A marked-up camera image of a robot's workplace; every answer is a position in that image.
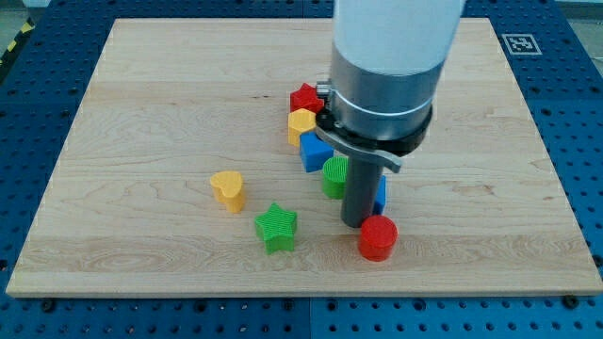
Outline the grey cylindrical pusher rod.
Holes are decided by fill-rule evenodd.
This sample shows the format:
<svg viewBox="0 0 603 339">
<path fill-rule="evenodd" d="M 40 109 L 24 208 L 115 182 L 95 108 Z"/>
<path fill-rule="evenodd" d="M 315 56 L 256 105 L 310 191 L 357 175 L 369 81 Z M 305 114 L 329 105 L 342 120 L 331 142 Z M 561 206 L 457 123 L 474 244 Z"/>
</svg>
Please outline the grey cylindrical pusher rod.
<svg viewBox="0 0 603 339">
<path fill-rule="evenodd" d="M 350 157 L 341 205 L 341 219 L 349 227 L 360 228 L 373 214 L 383 167 Z"/>
</svg>

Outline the black flange with grey bracket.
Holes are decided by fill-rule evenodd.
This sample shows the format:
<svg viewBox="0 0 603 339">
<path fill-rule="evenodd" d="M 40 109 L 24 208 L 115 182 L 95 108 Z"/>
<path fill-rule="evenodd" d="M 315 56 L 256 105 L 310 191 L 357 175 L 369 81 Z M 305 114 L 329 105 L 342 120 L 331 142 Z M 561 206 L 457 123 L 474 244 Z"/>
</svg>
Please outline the black flange with grey bracket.
<svg viewBox="0 0 603 339">
<path fill-rule="evenodd" d="M 324 107 L 316 115 L 315 133 L 334 149 L 369 165 L 395 173 L 401 158 L 418 148 L 432 120 L 432 102 L 400 114 L 375 113 L 349 105 L 328 81 L 317 83 Z"/>
</svg>

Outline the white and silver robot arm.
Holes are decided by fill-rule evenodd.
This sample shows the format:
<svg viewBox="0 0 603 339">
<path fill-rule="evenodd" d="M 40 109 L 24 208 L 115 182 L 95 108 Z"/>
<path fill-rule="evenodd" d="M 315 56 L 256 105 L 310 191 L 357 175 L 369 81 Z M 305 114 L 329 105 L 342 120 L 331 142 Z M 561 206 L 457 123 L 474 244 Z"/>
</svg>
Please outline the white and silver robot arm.
<svg viewBox="0 0 603 339">
<path fill-rule="evenodd" d="M 348 158 L 342 221 L 373 213 L 384 170 L 423 141 L 464 0 L 339 0 L 317 136 Z"/>
</svg>

